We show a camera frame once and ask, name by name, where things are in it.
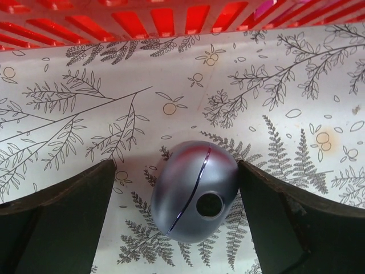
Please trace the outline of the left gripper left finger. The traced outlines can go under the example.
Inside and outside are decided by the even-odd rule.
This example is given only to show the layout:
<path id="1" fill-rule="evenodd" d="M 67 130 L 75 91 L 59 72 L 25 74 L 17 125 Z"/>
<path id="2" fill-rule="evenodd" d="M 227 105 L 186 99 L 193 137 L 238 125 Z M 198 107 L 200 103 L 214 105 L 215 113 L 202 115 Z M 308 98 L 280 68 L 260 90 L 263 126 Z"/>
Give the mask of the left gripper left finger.
<path id="1" fill-rule="evenodd" d="M 115 176 L 112 160 L 1 204 L 1 273 L 90 273 Z"/>

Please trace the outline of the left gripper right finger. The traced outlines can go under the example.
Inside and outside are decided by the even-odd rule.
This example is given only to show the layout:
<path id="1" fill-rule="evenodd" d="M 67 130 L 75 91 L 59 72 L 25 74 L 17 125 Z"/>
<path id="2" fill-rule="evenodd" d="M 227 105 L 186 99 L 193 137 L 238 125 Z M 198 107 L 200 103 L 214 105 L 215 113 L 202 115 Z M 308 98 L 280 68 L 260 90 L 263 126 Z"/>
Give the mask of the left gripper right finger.
<path id="1" fill-rule="evenodd" d="M 262 273 L 364 273 L 364 210 L 239 161 L 240 193 Z"/>

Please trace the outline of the purple earbud charging case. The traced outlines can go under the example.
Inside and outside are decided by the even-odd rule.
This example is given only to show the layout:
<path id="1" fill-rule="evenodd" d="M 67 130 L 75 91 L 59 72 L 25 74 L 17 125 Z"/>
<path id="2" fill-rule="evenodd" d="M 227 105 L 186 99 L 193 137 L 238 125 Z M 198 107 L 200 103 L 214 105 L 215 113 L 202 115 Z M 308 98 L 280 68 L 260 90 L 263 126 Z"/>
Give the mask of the purple earbud charging case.
<path id="1" fill-rule="evenodd" d="M 224 222 L 238 192 L 238 165 L 227 150 L 206 141 L 179 145 L 160 172 L 151 216 L 166 237 L 199 243 Z"/>

